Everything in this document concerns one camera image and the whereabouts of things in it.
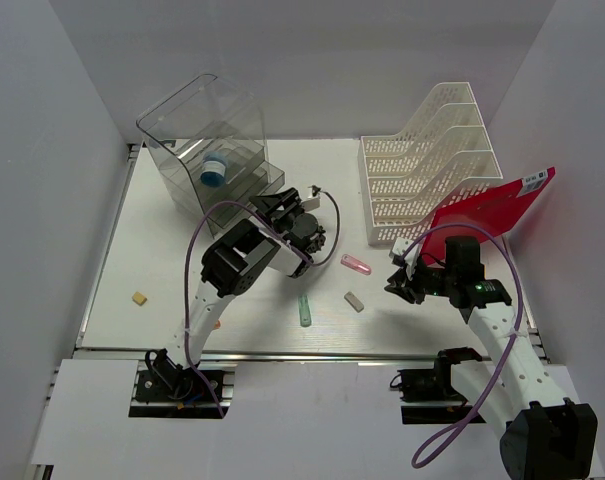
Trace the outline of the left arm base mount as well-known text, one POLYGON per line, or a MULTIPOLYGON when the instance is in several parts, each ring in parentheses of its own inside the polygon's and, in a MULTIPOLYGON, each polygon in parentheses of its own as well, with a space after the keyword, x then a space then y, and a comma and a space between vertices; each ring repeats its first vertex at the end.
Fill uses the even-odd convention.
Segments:
POLYGON ((147 419, 221 420, 232 396, 231 372, 201 370, 213 389, 190 367, 173 362, 165 349, 149 350, 138 369, 128 416, 147 419))

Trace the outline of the green highlighter pen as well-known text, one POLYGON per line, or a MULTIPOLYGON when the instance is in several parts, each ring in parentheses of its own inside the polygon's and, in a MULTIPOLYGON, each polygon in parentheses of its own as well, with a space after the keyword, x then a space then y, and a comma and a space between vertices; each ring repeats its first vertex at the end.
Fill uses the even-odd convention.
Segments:
POLYGON ((308 328, 312 325, 312 315, 309 305, 308 296, 302 294, 298 297, 299 323, 303 328, 308 328))

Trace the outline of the clear acrylic drawer organizer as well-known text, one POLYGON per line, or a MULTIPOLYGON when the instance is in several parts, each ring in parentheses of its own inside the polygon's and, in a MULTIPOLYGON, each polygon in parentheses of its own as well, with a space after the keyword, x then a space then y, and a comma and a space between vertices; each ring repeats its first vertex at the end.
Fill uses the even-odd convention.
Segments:
POLYGON ((176 208, 199 221, 215 204, 278 192, 285 173, 268 160, 254 96, 214 74, 195 77, 136 119, 176 208))

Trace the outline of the blue white small jar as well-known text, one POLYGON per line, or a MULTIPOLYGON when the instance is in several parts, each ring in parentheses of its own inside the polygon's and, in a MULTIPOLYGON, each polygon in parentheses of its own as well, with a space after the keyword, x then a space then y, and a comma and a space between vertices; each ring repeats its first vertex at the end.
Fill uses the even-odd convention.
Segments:
POLYGON ((210 188, 219 188, 226 184, 228 160, 218 151, 208 152, 202 160, 200 181, 210 188))

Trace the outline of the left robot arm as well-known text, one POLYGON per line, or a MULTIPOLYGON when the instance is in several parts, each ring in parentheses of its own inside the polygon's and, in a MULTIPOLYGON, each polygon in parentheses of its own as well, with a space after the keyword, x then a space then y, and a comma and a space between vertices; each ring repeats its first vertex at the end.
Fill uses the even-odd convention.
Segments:
POLYGON ((189 293, 190 267, 196 236, 189 242, 185 264, 184 318, 168 345, 145 354, 145 364, 170 398, 187 396, 195 380, 204 345, 221 314, 236 297, 246 293, 265 269, 298 278, 315 265, 313 255, 326 242, 325 229, 310 213, 313 208, 294 188, 250 198, 250 208, 230 200, 209 210, 239 207, 242 219, 215 240, 201 257, 194 295, 189 293))

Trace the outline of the pink highlighter pen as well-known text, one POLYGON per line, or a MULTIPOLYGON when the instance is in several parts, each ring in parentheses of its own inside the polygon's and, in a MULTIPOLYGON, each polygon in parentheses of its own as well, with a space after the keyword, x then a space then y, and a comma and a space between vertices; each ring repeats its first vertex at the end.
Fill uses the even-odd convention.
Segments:
POLYGON ((368 264, 349 254, 342 255, 340 258, 340 263, 343 266, 353 271, 356 271, 362 275, 370 275, 372 273, 372 269, 368 264))

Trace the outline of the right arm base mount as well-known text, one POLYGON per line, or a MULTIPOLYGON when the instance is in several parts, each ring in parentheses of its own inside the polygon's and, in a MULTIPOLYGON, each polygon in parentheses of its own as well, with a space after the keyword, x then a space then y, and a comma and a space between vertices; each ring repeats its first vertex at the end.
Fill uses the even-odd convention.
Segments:
POLYGON ((462 420, 471 405, 452 387, 452 367, 483 360, 473 348, 460 347, 439 351, 430 368, 398 370, 389 388, 400 393, 402 424, 450 425, 462 420))

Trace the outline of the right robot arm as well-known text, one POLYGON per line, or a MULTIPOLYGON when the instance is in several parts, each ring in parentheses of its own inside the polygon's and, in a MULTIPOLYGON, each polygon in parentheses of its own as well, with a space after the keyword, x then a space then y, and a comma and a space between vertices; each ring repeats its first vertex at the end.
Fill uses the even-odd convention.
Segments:
POLYGON ((444 350, 433 384, 443 397, 462 396, 466 417, 448 427, 455 434, 481 417, 499 440, 502 464, 512 479, 586 479, 591 473, 598 420, 577 403, 540 360, 522 321, 522 303, 485 275, 473 236, 445 241, 443 259, 428 265, 411 242, 397 238, 390 256, 397 271, 386 291, 412 304, 428 295, 445 298, 480 340, 490 359, 470 348, 444 350))

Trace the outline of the beige eraser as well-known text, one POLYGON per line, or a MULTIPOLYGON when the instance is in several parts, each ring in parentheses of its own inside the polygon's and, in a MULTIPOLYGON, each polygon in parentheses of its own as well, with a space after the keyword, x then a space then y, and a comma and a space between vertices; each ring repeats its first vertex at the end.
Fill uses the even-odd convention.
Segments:
POLYGON ((363 302, 351 291, 344 294, 344 300, 358 313, 364 310, 363 302))

